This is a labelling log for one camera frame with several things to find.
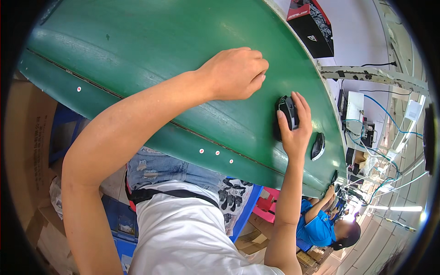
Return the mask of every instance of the ripped jeans shorts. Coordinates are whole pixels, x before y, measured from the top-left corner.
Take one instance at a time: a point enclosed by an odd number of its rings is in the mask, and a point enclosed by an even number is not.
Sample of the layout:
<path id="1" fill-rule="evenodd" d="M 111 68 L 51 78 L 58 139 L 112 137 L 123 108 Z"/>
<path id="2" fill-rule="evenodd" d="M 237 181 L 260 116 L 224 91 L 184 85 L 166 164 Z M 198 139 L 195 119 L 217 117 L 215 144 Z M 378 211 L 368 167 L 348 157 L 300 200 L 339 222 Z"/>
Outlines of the ripped jeans shorts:
<path id="1" fill-rule="evenodd" d="M 146 185 L 179 180 L 217 194 L 218 185 L 225 178 L 225 175 L 181 161 L 145 146 L 142 146 L 127 163 L 127 183 L 132 191 Z"/>

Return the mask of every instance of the hand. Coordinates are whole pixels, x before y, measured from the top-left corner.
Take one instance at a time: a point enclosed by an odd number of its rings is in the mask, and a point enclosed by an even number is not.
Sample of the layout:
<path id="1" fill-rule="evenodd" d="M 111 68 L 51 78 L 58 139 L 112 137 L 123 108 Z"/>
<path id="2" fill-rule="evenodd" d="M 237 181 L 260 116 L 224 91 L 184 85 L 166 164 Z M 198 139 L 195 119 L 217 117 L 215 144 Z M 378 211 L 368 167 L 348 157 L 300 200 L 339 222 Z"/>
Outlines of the hand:
<path id="1" fill-rule="evenodd" d="M 329 187 L 327 188 L 327 192 L 326 192 L 324 197 L 330 200 L 333 197 L 334 194 L 335 194 L 335 192 L 334 192 L 334 185 L 329 185 Z"/>
<path id="2" fill-rule="evenodd" d="M 206 81 L 210 100 L 236 100 L 261 88 L 268 67 L 261 52 L 242 47 L 219 52 L 195 72 Z"/>
<path id="3" fill-rule="evenodd" d="M 292 99 L 297 108 L 300 123 L 297 129 L 290 131 L 286 115 L 282 111 L 277 111 L 282 147 L 289 158 L 304 159 L 312 135 L 312 115 L 310 114 L 310 107 L 302 95 L 292 92 Z"/>

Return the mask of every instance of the mouse shell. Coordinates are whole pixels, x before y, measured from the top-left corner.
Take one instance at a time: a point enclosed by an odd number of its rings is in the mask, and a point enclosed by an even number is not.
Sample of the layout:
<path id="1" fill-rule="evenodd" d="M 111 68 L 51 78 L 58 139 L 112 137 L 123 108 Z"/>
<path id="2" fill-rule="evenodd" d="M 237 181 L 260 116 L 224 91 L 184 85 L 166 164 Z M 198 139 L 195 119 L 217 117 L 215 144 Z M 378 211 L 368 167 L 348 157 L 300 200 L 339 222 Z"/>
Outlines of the mouse shell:
<path id="1" fill-rule="evenodd" d="M 315 143 L 313 143 L 313 147 L 312 147 L 312 156 L 311 156 L 312 161 L 315 161 L 318 158 L 320 158 L 323 155 L 325 148 L 326 148 L 326 138 L 324 137 L 323 133 L 318 133 L 316 135 Z"/>
<path id="2" fill-rule="evenodd" d="M 293 102 L 292 97 L 286 95 L 280 97 L 275 104 L 275 109 L 281 110 L 286 115 L 287 123 L 289 125 L 290 130 L 294 130 L 298 128 L 300 121 L 298 119 L 297 109 L 295 107 L 295 103 Z M 279 130 L 278 120 L 276 118 L 276 115 L 274 122 L 274 134 L 275 134 L 275 138 L 281 141 L 281 132 Z"/>

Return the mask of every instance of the black box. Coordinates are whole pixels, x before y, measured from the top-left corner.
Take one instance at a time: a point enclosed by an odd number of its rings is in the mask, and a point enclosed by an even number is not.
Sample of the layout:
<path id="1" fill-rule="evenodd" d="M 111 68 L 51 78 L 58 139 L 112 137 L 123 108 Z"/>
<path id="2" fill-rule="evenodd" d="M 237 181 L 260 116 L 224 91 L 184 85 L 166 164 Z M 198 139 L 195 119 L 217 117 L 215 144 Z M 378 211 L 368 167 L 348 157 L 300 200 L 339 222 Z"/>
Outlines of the black box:
<path id="1" fill-rule="evenodd" d="M 333 57 L 333 33 L 316 0 L 292 0 L 287 23 L 301 38 L 313 58 Z"/>

